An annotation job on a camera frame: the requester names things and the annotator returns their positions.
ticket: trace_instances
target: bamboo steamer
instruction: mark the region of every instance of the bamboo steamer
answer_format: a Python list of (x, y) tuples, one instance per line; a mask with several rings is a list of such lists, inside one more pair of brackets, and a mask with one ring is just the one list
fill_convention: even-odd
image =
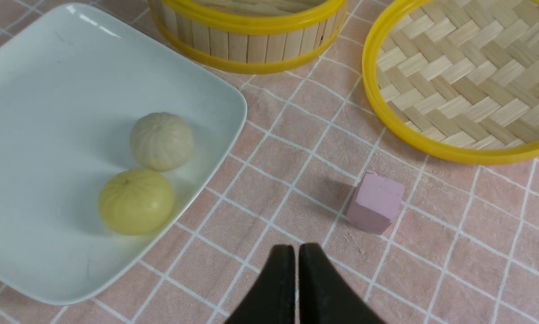
[(149, 0), (181, 53), (228, 72), (281, 72), (310, 62), (338, 35), (346, 0)]
[(364, 81), (380, 119), (426, 153), (472, 164), (535, 158), (539, 2), (399, 0), (366, 41)]

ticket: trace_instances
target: plate rim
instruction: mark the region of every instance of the plate rim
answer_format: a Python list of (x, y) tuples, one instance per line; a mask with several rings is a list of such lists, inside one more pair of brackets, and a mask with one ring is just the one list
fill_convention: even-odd
[(139, 31), (138, 29), (135, 29), (134, 27), (129, 26), (128, 24), (126, 24), (125, 22), (117, 19), (116, 17), (114, 17), (114, 16), (104, 12), (103, 10), (100, 10), (100, 9), (94, 7), (94, 6), (91, 6), (89, 4), (81, 4), (81, 3), (78, 3), (78, 2), (70, 2), (70, 3), (67, 3), (67, 4), (60, 4), (59, 6), (56, 6), (55, 8), (51, 9), (49, 12), (47, 12), (47, 13), (43, 14), (41, 17), (39, 17), (36, 21), (34, 21), (30, 25), (28, 25), (22, 31), (20, 31), (19, 33), (14, 35), (14, 37), (9, 39), (2, 46), (0, 46), (0, 52), (4, 50), (4, 47), (6, 45), (8, 45), (10, 43), (13, 43), (15, 41), (18, 41), (18, 39), (20, 39), (20, 38), (25, 37), (25, 34), (27, 33), (27, 30), (29, 28), (31, 28), (33, 25), (35, 25), (35, 24), (39, 23), (40, 21), (44, 20), (46, 17), (62, 14), (61, 12), (64, 11), (64, 9), (66, 9), (66, 8), (68, 8), (70, 6), (73, 6), (73, 7), (76, 7), (76, 8), (84, 8), (85, 10), (90, 10), (91, 12), (96, 12), (96, 14), (99, 14), (101, 17), (103, 17), (103, 19), (105, 19), (107, 21), (113, 21), (116, 25), (119, 25), (119, 26), (123, 27), (123, 29), (129, 29), (130, 31), (134, 31), (134, 33), (137, 33), (137, 37), (140, 37), (142, 39), (146, 39), (147, 41), (150, 41), (150, 43), (153, 43), (153, 45), (157, 49), (160, 49), (160, 50), (167, 49), (167, 50), (170, 51), (170, 54), (173, 57), (176, 57), (177, 59), (185, 60), (189, 64), (192, 64), (193, 66), (195, 66), (195, 68), (199, 68), (199, 69), (203, 70), (210, 77), (212, 77), (214, 79), (217, 79), (217, 80), (221, 81), (223, 84), (225, 84), (225, 86), (228, 88), (228, 91), (233, 92), (234, 94), (237, 94), (237, 98), (240, 98), (241, 101), (242, 101), (242, 105), (241, 105), (242, 109), (240, 109), (239, 127), (237, 127), (237, 129), (235, 130), (235, 134), (233, 135), (233, 138), (230, 141), (230, 144), (226, 148), (225, 153), (221, 156), (220, 160), (214, 166), (214, 168), (212, 168), (212, 171), (206, 177), (206, 180), (202, 183), (202, 185), (199, 186), (199, 189), (196, 190), (196, 193), (194, 193), (194, 195), (190, 198), (187, 206), (185, 208), (183, 208), (179, 212), (179, 214), (174, 219), (172, 219), (170, 221), (169, 224), (167, 224), (166, 226), (163, 226), (161, 228), (160, 232), (158, 234), (156, 234), (156, 236), (153, 238), (153, 240), (151, 242), (149, 242), (149, 244), (146, 246), (146, 248), (144, 248), (142, 250), (142, 252), (140, 252), (136, 257), (132, 258), (132, 260), (128, 263), (127, 266), (123, 267), (122, 270), (117, 271), (103, 285), (100, 285), (97, 289), (91, 291), (90, 293), (85, 293), (84, 295), (81, 295), (80, 297), (74, 297), (72, 299), (50, 299), (50, 298), (47, 298), (47, 297), (42, 297), (42, 296), (40, 296), (39, 294), (37, 294), (35, 292), (31, 292), (31, 291), (29, 291), (29, 290), (27, 290), (25, 288), (20, 287), (17, 283), (12, 283), (12, 281), (10, 281), (10, 279), (7, 279), (2, 274), (0, 274), (0, 281), (3, 284), (5, 284), (6, 286), (11, 287), (15, 291), (17, 291), (17, 292), (19, 292), (19, 293), (21, 293), (21, 294), (23, 294), (23, 295), (25, 295), (25, 296), (27, 296), (27, 297), (29, 297), (31, 299), (37, 300), (38, 302), (53, 305), (53, 306), (70, 306), (70, 305), (73, 305), (73, 304), (78, 304), (78, 303), (84, 302), (85, 300), (88, 300), (88, 299), (90, 299), (92, 297), (96, 297), (97, 295), (99, 295), (100, 293), (105, 291), (105, 289), (107, 289), (108, 287), (113, 285), (116, 281), (118, 281), (118, 279), (120, 279), (123, 275), (125, 275), (127, 273), (127, 271), (129, 271), (134, 265), (136, 265), (136, 263), (138, 263), (140, 260), (142, 260), (142, 258), (156, 245), (156, 243), (167, 232), (169, 232), (171, 227), (174, 226), (175, 222), (177, 222), (177, 220), (183, 215), (183, 213), (192, 205), (192, 203), (199, 196), (199, 194), (205, 189), (207, 183), (210, 182), (210, 180), (212, 179), (214, 174), (216, 174), (216, 172), (220, 169), (220, 166), (224, 163), (224, 160), (228, 157), (230, 151), (232, 150), (233, 146), (235, 145), (235, 142), (237, 142), (237, 140), (239, 138), (239, 135), (241, 134), (241, 131), (243, 130), (243, 127), (245, 126), (245, 122), (247, 120), (247, 101), (245, 100), (245, 97), (243, 96), (243, 94), (237, 88), (235, 88), (234, 86), (232, 86), (227, 81), (220, 78), (219, 76), (215, 75), (214, 73), (208, 71), (203, 66), (200, 66), (199, 64), (191, 61), (190, 59), (184, 57), (183, 55), (180, 55), (179, 53), (173, 51), (172, 49), (169, 49), (166, 45), (156, 41), (155, 39), (149, 37), (148, 35), (145, 35), (141, 31)]

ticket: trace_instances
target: pink cube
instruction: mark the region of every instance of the pink cube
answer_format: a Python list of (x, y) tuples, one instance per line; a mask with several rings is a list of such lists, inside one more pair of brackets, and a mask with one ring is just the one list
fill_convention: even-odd
[(364, 230), (382, 234), (397, 219), (404, 192), (403, 184), (366, 172), (351, 197), (347, 217)]

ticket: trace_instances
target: pink tablecloth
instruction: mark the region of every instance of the pink tablecloth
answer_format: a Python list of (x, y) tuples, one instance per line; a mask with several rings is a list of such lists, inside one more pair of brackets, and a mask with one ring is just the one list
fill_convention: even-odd
[[(441, 162), (389, 133), (364, 95), (360, 56), (391, 0), (350, 0), (323, 57), (291, 72), (214, 71), (247, 98), (232, 154), (144, 259), (98, 297), (37, 303), (0, 283), (0, 322), (221, 323), (271, 246), (323, 245), (390, 323), (539, 322), (539, 160), (485, 168)], [(0, 45), (67, 0), (0, 0)], [(151, 37), (142, 0), (92, 0)], [(343, 217), (365, 170), (406, 185), (383, 236)]]

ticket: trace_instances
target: bamboo steamer lid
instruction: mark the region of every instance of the bamboo steamer lid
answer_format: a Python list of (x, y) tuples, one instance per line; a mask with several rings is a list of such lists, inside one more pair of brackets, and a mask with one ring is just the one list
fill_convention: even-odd
[(194, 0), (220, 12), (253, 17), (278, 17), (303, 12), (325, 0)]
[(429, 2), (393, 27), (377, 79), (393, 113), (432, 140), (478, 150), (539, 140), (539, 4)]

